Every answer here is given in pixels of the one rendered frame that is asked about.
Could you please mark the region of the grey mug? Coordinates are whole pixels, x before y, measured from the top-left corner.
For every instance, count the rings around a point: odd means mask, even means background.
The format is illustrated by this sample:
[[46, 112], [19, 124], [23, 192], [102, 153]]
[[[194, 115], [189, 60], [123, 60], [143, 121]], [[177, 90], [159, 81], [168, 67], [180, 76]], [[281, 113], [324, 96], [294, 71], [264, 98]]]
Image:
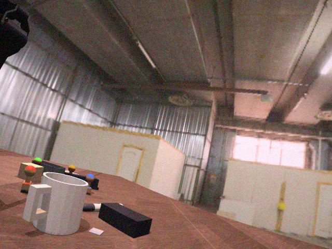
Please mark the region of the grey mug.
[[48, 234], [72, 234], [79, 228], [87, 188], [82, 179], [43, 173], [41, 183], [29, 187], [23, 219]]

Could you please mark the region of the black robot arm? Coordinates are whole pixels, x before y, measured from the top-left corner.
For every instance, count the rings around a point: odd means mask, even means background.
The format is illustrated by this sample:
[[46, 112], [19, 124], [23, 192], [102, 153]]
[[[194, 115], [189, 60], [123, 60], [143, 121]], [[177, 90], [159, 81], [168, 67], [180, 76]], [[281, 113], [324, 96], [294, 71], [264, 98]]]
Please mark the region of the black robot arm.
[[[31, 33], [30, 17], [30, 13], [17, 3], [0, 0], [0, 69], [9, 56], [26, 45]], [[14, 19], [21, 23], [21, 28], [10, 21]]]

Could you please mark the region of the wooden stamp with red knob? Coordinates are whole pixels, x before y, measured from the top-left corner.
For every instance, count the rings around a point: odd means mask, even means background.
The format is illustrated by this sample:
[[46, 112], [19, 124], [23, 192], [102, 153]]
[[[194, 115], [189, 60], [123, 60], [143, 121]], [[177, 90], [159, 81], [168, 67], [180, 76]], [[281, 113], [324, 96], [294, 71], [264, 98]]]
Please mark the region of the wooden stamp with red knob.
[[21, 193], [28, 193], [29, 192], [29, 187], [32, 183], [30, 180], [31, 180], [31, 177], [35, 175], [36, 169], [32, 165], [28, 165], [25, 168], [24, 173], [26, 175], [26, 179], [22, 183]]

